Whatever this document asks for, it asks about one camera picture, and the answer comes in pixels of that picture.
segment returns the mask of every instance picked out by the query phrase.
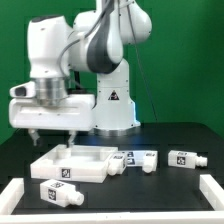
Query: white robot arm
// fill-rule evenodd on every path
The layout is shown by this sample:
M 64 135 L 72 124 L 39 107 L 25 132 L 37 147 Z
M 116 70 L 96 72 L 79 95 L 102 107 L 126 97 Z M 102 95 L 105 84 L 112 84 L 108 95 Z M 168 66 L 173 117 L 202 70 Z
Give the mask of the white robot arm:
M 89 131 L 94 125 L 91 94 L 68 95 L 69 70 L 113 74 L 123 58 L 123 44 L 134 43 L 127 5 L 137 42 L 147 39 L 151 21 L 135 1 L 96 0 L 96 11 L 81 13 L 69 27 L 63 16 L 33 19 L 28 28 L 29 83 L 10 90 L 10 123 L 27 128 L 36 141 L 38 129 Z

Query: green wall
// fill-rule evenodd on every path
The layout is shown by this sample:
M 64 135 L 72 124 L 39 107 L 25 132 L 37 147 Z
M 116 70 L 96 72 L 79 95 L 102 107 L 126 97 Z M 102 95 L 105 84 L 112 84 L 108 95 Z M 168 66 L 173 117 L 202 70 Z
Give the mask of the green wall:
M 159 122 L 200 122 L 224 137 L 224 1 L 138 0 L 153 22 L 139 45 Z M 63 14 L 68 23 L 94 0 L 0 0 L 0 143 L 11 136 L 9 89 L 28 81 L 26 30 L 32 17 Z M 125 47 L 131 67 L 131 96 L 141 122 L 154 122 L 134 47 Z M 96 77 L 83 74 L 94 90 Z

